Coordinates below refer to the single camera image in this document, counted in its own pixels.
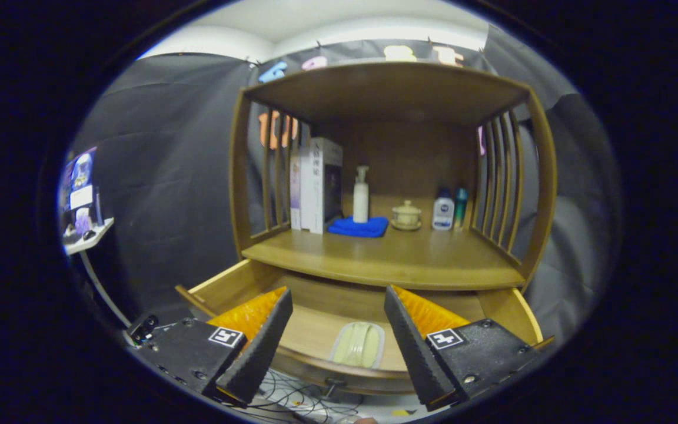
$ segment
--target blue towel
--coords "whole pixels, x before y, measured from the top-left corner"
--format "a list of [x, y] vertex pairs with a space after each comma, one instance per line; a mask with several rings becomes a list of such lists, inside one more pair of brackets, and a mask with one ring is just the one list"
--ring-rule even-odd
[[384, 235], [388, 226], [388, 220], [384, 217], [374, 217], [364, 224], [358, 224], [352, 221], [352, 217], [343, 220], [336, 220], [328, 228], [332, 234], [342, 234], [342, 236], [353, 237], [380, 237]]

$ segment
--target soap dish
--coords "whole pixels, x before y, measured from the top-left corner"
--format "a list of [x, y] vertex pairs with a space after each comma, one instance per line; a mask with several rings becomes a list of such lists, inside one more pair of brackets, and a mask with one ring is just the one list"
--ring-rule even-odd
[[350, 367], [379, 368], [384, 338], [384, 329], [379, 325], [351, 322], [339, 331], [328, 359]]
[[417, 221], [417, 223], [414, 224], [414, 225], [406, 226], [406, 225], [402, 225], [402, 224], [396, 222], [395, 220], [391, 220], [391, 226], [396, 228], [396, 229], [401, 229], [403, 231], [414, 231], [414, 230], [420, 228], [421, 226], [423, 226], [423, 223], [420, 222], [420, 221]]

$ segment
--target open drawer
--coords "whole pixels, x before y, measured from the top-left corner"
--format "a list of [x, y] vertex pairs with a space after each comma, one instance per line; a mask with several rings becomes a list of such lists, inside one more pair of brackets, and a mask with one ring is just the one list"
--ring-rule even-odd
[[[202, 312], [216, 316], [282, 286], [293, 293], [294, 311], [271, 364], [273, 368], [320, 386], [326, 386], [326, 378], [339, 379], [351, 392], [414, 393], [385, 316], [385, 287], [322, 279], [246, 259], [189, 291], [181, 287], [178, 291]], [[413, 292], [464, 319], [489, 317], [531, 345], [543, 341], [533, 312], [516, 288]], [[359, 320], [384, 329], [384, 352], [378, 369], [348, 367], [328, 359], [341, 328]]]

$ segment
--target wooden shelf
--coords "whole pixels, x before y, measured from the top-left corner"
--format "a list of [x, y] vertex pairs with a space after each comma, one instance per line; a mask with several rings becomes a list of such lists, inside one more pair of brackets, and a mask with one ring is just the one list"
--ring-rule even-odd
[[381, 238], [285, 231], [242, 251], [279, 268], [339, 281], [421, 290], [518, 287], [524, 277], [497, 248], [468, 231], [399, 231]]
[[244, 91], [310, 124], [412, 121], [476, 127], [526, 100], [524, 84], [469, 68], [425, 62], [334, 65]]

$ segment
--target blue number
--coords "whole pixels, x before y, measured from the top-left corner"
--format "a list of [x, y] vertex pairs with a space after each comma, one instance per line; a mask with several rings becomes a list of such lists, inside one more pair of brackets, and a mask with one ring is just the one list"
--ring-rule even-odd
[[287, 64], [285, 61], [278, 62], [273, 65], [271, 69], [263, 73], [263, 75], [258, 77], [258, 80], [261, 82], [269, 82], [273, 80], [278, 80], [284, 76], [284, 70], [287, 69]]

